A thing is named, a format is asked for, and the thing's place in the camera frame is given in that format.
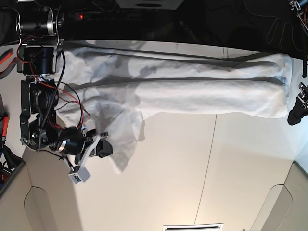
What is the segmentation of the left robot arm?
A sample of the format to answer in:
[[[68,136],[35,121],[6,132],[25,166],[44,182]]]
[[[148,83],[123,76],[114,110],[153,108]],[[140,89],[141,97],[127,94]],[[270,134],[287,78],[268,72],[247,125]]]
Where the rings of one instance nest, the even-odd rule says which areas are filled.
[[[296,12],[300,26],[303,31],[303,67],[302,78],[308,78],[308,1],[307,0],[289,0],[291,11]],[[299,124],[303,117],[308,115],[308,85],[300,82],[298,85],[300,93],[296,97],[296,102],[289,112],[287,122],[293,126]]]

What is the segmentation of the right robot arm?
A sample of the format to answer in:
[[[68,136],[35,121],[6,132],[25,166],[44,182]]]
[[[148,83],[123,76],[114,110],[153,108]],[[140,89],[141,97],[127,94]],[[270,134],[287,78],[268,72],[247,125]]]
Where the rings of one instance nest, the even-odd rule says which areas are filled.
[[[59,87],[62,80],[52,75],[57,73],[58,64],[66,64],[62,1],[17,0],[13,9],[20,39],[17,71],[25,76],[21,81],[21,142],[33,151],[49,152],[61,159],[72,155],[76,164],[86,156],[110,156],[113,148],[106,140],[107,133],[95,142],[96,130],[83,131],[86,110],[75,91],[70,96],[81,112],[78,124],[66,128],[57,123],[57,104],[64,91]]]

